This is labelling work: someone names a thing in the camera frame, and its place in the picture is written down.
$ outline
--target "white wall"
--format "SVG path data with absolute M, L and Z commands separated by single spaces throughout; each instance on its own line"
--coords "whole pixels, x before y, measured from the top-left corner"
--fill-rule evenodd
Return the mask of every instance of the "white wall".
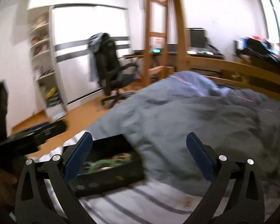
M 181 0 L 184 8 L 185 25 L 189 28 L 202 27 L 207 30 L 210 43 L 217 47 L 227 60 L 232 60 L 233 40 L 240 37 L 256 35 L 265 38 L 265 25 L 258 0 Z M 137 10 L 137 0 L 129 0 L 132 46 L 143 48 L 143 16 L 133 13 Z M 153 8 L 153 30 L 161 32 L 163 12 L 159 7 Z M 170 21 L 169 43 L 176 43 L 176 29 Z
M 30 8 L 43 6 L 48 0 L 30 0 Z M 82 0 L 54 0 L 58 3 L 83 3 Z M 91 0 L 96 4 L 126 6 L 126 0 Z M 42 110 L 34 84 L 29 33 L 32 27 L 32 9 L 27 11 L 29 0 L 0 1 L 0 80 L 5 80 L 9 91 L 7 129 Z

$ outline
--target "office chair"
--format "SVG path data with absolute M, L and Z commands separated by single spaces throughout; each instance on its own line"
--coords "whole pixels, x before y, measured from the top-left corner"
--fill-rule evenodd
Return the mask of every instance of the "office chair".
M 91 36 L 87 44 L 96 59 L 99 85 L 103 88 L 105 95 L 109 96 L 102 99 L 101 103 L 104 105 L 105 101 L 113 100 L 110 105 L 112 108 L 119 100 L 134 94 L 134 92 L 119 93 L 119 89 L 136 80 L 138 65 L 136 63 L 128 63 L 123 66 L 120 64 L 116 55 L 115 42 L 107 33 Z M 134 67 L 133 74 L 124 74 L 122 71 L 129 67 Z M 116 90 L 116 95 L 110 96 L 114 90 Z

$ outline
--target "open black box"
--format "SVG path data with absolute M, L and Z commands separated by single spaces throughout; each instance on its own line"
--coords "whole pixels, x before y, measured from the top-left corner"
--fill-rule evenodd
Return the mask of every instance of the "open black box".
M 142 160 L 123 135 L 112 136 L 93 141 L 93 147 L 85 161 L 95 162 L 111 158 L 120 153 L 130 153 L 132 161 L 124 165 L 88 173 L 84 167 L 76 179 L 69 182 L 77 197 L 100 194 L 144 179 Z

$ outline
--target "sliding door wardrobe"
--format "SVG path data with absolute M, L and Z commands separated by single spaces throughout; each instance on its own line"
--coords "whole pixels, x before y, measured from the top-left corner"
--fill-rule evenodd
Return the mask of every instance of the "sliding door wardrobe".
M 52 8 L 52 55 L 58 85 L 67 109 L 71 110 L 91 96 L 101 93 L 91 69 L 95 64 L 87 49 L 87 39 L 103 32 L 114 37 L 117 56 L 130 53 L 127 11 L 108 6 L 84 4 L 55 5 Z

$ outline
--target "bed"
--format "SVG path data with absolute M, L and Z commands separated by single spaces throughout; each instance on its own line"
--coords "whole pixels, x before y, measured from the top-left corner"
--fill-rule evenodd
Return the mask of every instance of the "bed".
M 266 217 L 280 203 L 280 102 L 263 94 L 219 87 L 195 72 L 181 71 L 139 90 L 85 130 L 94 139 L 124 134 L 140 153 L 147 178 L 128 188 L 81 198 L 97 223 L 183 223 L 210 185 L 186 148 L 190 132 L 218 155 L 234 161 L 253 159 L 262 171 Z M 63 146 L 75 144 L 83 132 Z M 48 188 L 54 198 L 49 183 Z M 231 189 L 232 182 L 217 215 Z

